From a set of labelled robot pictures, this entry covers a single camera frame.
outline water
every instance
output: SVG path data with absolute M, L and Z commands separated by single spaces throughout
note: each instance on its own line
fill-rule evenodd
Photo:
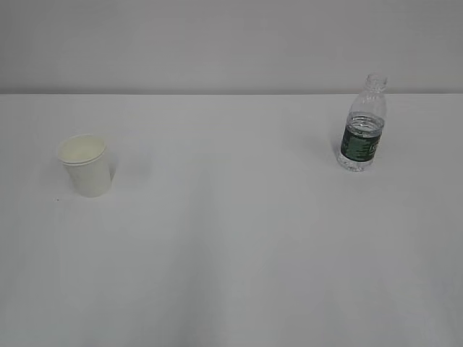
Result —
M 341 146 L 341 150 L 338 153 L 338 162 L 341 166 L 347 170 L 356 172 L 364 171 L 370 166 L 373 162 L 373 156 L 375 155 L 376 146 L 383 132 L 383 128 L 384 120 L 375 116 L 373 113 L 351 112 L 349 117 L 347 117 L 343 146 Z M 360 153 L 358 157 L 352 154 L 352 148 L 354 148 L 354 146 L 362 148 L 363 150 L 362 152 L 356 152 Z M 344 152 L 344 154 L 350 153 L 351 159 L 343 155 L 342 152 Z

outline bottle label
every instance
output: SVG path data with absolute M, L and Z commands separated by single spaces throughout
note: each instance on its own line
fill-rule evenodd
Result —
M 369 161 L 375 156 L 379 138 L 376 137 L 360 137 L 352 134 L 346 127 L 344 136 L 342 137 L 341 153 L 344 157 L 353 161 Z

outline bottle neck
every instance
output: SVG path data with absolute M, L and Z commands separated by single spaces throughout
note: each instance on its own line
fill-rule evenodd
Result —
M 382 93 L 386 90 L 388 80 L 384 76 L 378 74 L 369 74 L 365 81 L 365 90 L 372 93 Z

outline cup rim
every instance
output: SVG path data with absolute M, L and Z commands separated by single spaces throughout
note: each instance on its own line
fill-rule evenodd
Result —
M 92 137 L 95 140 L 101 141 L 103 146 L 102 146 L 101 151 L 99 152 L 99 154 L 97 156 L 95 156 L 95 157 L 93 157 L 91 159 L 87 159 L 87 160 L 68 161 L 68 160 L 63 159 L 63 157 L 61 156 L 61 151 L 62 151 L 64 145 L 66 143 L 68 143 L 69 141 L 77 139 L 79 137 Z M 68 137 L 67 139 L 61 141 L 60 144 L 58 145 L 58 147 L 56 148 L 56 156 L 66 166 L 82 166 L 82 165 L 90 164 L 90 163 L 98 160 L 105 153 L 105 151 L 106 151 L 106 143 L 104 142 L 104 139 L 102 137 L 100 137 L 98 135 L 95 135 L 95 134 L 78 134 L 78 135 Z

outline white paper cup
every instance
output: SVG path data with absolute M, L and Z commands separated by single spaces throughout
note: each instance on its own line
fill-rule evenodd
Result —
M 58 147 L 58 158 L 80 195 L 99 197 L 111 187 L 105 151 L 103 139 L 91 134 L 70 137 Z

